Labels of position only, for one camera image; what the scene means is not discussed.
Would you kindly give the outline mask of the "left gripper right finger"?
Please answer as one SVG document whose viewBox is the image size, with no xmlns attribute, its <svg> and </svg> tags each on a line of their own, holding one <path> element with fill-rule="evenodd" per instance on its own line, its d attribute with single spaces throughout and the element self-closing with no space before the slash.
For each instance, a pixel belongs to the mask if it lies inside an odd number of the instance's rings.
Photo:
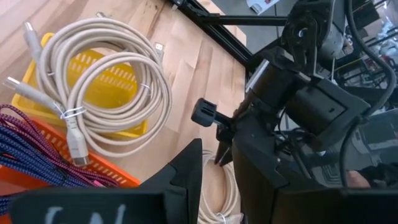
<svg viewBox="0 0 398 224">
<path fill-rule="evenodd" d="M 233 144 L 235 178 L 249 223 L 270 223 L 276 190 L 289 181 L 277 171 L 277 157 L 248 144 Z"/>
</svg>

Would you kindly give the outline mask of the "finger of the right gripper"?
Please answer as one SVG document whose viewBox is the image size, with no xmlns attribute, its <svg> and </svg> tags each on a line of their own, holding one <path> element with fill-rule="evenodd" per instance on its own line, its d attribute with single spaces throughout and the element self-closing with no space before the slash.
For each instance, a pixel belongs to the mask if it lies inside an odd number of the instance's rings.
<svg viewBox="0 0 398 224">
<path fill-rule="evenodd" d="M 231 118 L 217 112 L 217 105 L 213 104 L 204 98 L 198 99 L 196 102 L 191 120 L 203 127 L 210 127 L 213 123 L 218 126 L 231 126 Z"/>
<path fill-rule="evenodd" d="M 218 164 L 220 167 L 225 166 L 233 160 L 231 145 L 234 137 L 234 133 L 224 127 L 217 126 L 216 129 L 216 139 L 219 141 L 218 149 L 215 157 L 215 164 Z"/>
</svg>

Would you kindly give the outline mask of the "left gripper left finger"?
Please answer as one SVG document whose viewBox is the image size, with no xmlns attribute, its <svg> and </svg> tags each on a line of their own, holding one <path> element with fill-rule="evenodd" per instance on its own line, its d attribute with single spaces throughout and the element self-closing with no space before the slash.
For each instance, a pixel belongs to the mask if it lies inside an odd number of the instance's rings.
<svg viewBox="0 0 398 224">
<path fill-rule="evenodd" d="M 203 146 L 193 139 L 160 171 L 143 182 L 140 190 L 163 196 L 162 222 L 197 224 L 203 175 Z"/>
</svg>

